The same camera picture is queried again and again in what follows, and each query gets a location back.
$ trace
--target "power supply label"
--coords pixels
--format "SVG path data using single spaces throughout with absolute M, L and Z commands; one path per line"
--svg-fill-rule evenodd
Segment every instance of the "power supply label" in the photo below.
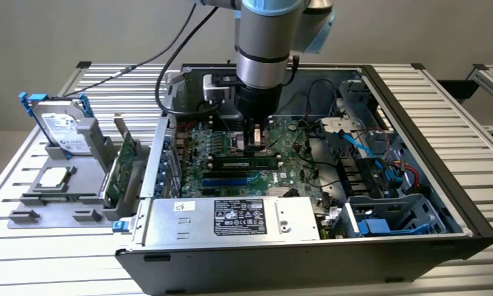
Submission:
M 218 236 L 267 234 L 263 199 L 215 200 L 214 233 Z

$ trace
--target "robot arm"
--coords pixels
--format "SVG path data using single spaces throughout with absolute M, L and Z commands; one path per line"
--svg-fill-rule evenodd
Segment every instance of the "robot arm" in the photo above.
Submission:
M 318 53 L 334 11 L 331 0 L 198 0 L 242 11 L 236 20 L 238 78 L 235 105 L 244 115 L 246 143 L 266 145 L 266 121 L 280 103 L 291 50 Z

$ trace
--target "motherboard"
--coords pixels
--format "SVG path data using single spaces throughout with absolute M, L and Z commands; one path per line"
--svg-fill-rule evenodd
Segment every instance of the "motherboard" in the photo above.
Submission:
M 267 149 L 255 157 L 244 157 L 240 131 L 215 131 L 212 125 L 199 123 L 186 128 L 178 147 L 182 150 L 182 197 L 215 196 L 308 196 L 318 199 L 322 189 L 311 174 L 315 165 L 295 153 L 296 145 L 307 147 L 300 122 L 278 118 L 266 132 Z

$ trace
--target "white wall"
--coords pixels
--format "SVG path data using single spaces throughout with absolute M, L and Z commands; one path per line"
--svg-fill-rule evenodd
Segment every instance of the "white wall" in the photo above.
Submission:
M 0 130 L 33 125 L 21 90 L 56 93 L 82 60 L 144 59 L 170 42 L 191 6 L 190 0 L 0 0 Z M 493 0 L 335 0 L 335 6 L 328 44 L 306 62 L 422 62 L 438 78 L 464 78 L 471 64 L 493 64 Z M 195 19 L 208 11 L 200 8 Z M 179 60 L 227 59 L 234 17 L 223 10 Z

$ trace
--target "black cylinder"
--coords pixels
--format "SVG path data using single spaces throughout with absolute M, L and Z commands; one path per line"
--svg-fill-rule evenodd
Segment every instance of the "black cylinder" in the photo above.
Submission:
M 270 89 L 238 87 L 235 105 L 244 117 L 262 120 L 272 115 L 280 105 L 282 90 L 282 84 Z

